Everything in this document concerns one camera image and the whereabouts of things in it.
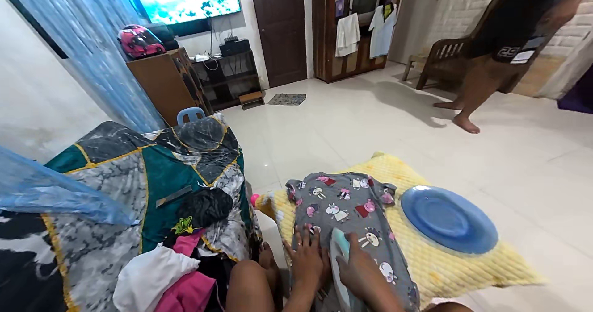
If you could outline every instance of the pink cloth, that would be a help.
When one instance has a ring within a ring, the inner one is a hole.
[[[200,231],[192,233],[191,235],[177,237],[177,240],[175,240],[175,245],[173,246],[175,253],[191,257],[193,249],[196,248],[197,243],[200,242],[203,232],[204,229],[201,229]]]
[[[215,282],[197,271],[185,274],[163,293],[154,312],[204,312]]]

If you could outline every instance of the brown door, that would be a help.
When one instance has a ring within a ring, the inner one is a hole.
[[[253,0],[270,87],[307,78],[303,0]]]

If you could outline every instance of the foot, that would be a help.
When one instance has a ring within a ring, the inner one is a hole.
[[[478,126],[471,123],[470,119],[468,119],[464,116],[459,116],[459,115],[456,116],[455,118],[453,118],[453,123],[455,123],[456,125],[458,125],[463,130],[465,130],[466,132],[468,132],[470,134],[479,134],[480,133],[480,128],[478,128]]]
[[[463,110],[463,103],[449,102],[449,103],[435,103],[434,107],[440,109]]]
[[[270,286],[271,295],[274,298],[274,305],[277,310],[282,309],[282,277],[280,269],[274,260],[270,245],[263,243],[260,246],[259,265],[266,271],[267,283]]]

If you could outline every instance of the doormat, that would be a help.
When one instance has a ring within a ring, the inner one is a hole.
[[[286,94],[280,93],[274,96],[267,104],[269,105],[287,105],[296,106],[300,105],[307,99],[306,94]]]

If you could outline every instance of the white cloth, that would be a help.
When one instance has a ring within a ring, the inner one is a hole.
[[[162,294],[199,260],[165,248],[162,243],[134,257],[117,276],[113,303],[120,312],[153,312]]]
[[[353,13],[337,21],[336,56],[346,56],[358,49],[360,28],[358,14]]]
[[[397,6],[395,4],[393,5],[393,11],[387,16],[387,19],[383,18],[383,5],[379,5],[375,9],[375,14],[369,26],[369,31],[372,30],[371,47],[369,48],[369,57],[371,59],[389,53],[393,27],[396,25],[396,22]]]

